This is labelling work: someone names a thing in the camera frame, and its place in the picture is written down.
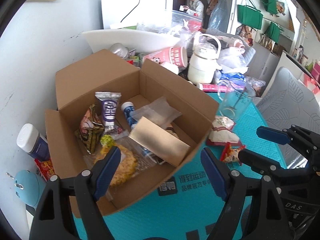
blue keychain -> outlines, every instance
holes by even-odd
[[[19,171],[15,178],[6,174],[14,180],[16,195],[28,206],[36,208],[46,185],[44,179],[26,170]]]

white kettle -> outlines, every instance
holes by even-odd
[[[199,43],[201,36],[213,38],[218,44],[218,50],[209,42]],[[221,70],[217,63],[221,51],[220,41],[210,34],[197,34],[193,42],[193,54],[189,62],[188,79],[193,84],[210,84],[216,69]]]

open cardboard box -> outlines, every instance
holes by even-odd
[[[192,160],[212,126],[218,103],[185,79],[150,60],[139,70],[107,50],[96,52],[56,73],[59,110],[46,111],[45,125],[52,164],[60,178],[74,177],[87,169],[83,149],[74,132],[88,107],[94,103],[100,106],[94,96],[97,91],[120,92],[121,103],[131,101],[135,109],[165,97],[170,106],[182,113],[173,127],[180,140],[190,146],[178,167],[169,163],[156,165],[111,189],[112,201],[100,198],[97,202],[100,212],[108,215],[140,200]],[[130,130],[120,107],[116,120],[125,130]],[[70,197],[70,202],[72,212],[79,217],[75,197]]]

blue gripper pad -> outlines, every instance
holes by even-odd
[[[107,192],[113,175],[115,174],[121,160],[120,149],[118,147],[112,147],[106,157],[103,160],[97,161],[95,166],[101,165],[102,162],[106,161],[106,158],[108,158],[107,163],[104,165],[96,179],[96,188],[93,194],[95,201],[98,201],[99,198],[104,196]]]
[[[281,145],[289,144],[291,142],[291,139],[289,138],[286,132],[265,126],[260,126],[257,128],[257,136],[259,138]]]
[[[204,171],[207,173],[215,194],[223,201],[226,201],[228,198],[226,181],[205,149],[201,151],[200,161]]]

brown cardboard piece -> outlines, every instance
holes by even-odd
[[[190,146],[142,117],[129,137],[161,159],[178,167]]]
[[[94,53],[56,73],[59,110],[47,110],[45,120],[52,164],[60,178],[73,177],[87,169],[84,151],[74,131],[91,104],[100,106],[94,96],[97,91],[120,92],[120,103],[131,101],[136,109],[164,96],[170,106],[182,113],[173,127],[180,140],[190,146],[178,167],[169,163],[156,165],[123,185],[110,188],[113,200],[102,197],[97,202],[102,215],[108,215],[140,200],[192,160],[211,128],[218,103],[150,60],[139,70],[107,50]],[[120,107],[116,119],[124,129],[130,130]],[[79,217],[76,200],[70,199],[72,211]]]

